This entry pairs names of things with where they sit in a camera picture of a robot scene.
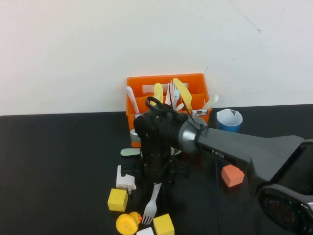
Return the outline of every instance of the wooden block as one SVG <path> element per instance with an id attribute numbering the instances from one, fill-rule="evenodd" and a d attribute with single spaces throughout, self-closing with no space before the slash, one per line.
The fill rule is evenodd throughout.
<path id="1" fill-rule="evenodd" d="M 222 178 L 228 187 L 241 184 L 245 174 L 233 165 L 224 166 L 222 169 Z"/>
<path id="2" fill-rule="evenodd" d="M 175 230 L 169 214 L 165 214 L 153 219 L 153 226 L 156 235 L 174 235 Z"/>
<path id="3" fill-rule="evenodd" d="M 110 211 L 124 212 L 128 201 L 128 194 L 126 190 L 111 189 L 108 199 L 108 206 Z"/>

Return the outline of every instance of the small label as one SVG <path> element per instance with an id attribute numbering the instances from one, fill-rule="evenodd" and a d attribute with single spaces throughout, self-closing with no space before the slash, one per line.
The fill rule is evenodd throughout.
<path id="1" fill-rule="evenodd" d="M 207 109 L 197 109 L 197 110 L 193 110 L 191 114 L 193 117 L 199 117 L 199 116 L 207 115 L 207 112 L 208 112 Z"/>
<path id="2" fill-rule="evenodd" d="M 217 156 L 219 156 L 219 157 L 221 157 L 221 158 L 224 158 L 224 155 L 222 153 L 219 153 L 219 152 L 214 151 L 214 150 L 212 150 L 212 153 L 217 155 Z"/>

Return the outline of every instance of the yellow spoon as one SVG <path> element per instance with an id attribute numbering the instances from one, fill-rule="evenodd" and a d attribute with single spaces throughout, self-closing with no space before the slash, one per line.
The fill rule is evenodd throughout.
<path id="1" fill-rule="evenodd" d="M 161 103 L 163 103 L 163 86 L 160 83 L 155 83 L 155 85 L 153 86 L 153 90 L 155 92 L 155 94 L 153 95 L 154 98 L 156 98 L 158 101 L 160 101 Z"/>

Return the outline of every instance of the sticker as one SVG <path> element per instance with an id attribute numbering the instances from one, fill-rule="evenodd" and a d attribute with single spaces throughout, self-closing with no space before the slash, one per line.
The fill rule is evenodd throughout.
<path id="1" fill-rule="evenodd" d="M 207 109 L 197 109 L 197 110 L 191 111 L 191 115 L 193 117 L 205 116 L 207 115 L 207 112 L 208 112 Z"/>

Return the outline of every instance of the white block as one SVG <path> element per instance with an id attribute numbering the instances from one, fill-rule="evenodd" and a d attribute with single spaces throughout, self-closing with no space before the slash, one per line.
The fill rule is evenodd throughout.
<path id="1" fill-rule="evenodd" d="M 136 235 L 154 235 L 152 228 L 146 228 L 136 233 Z"/>

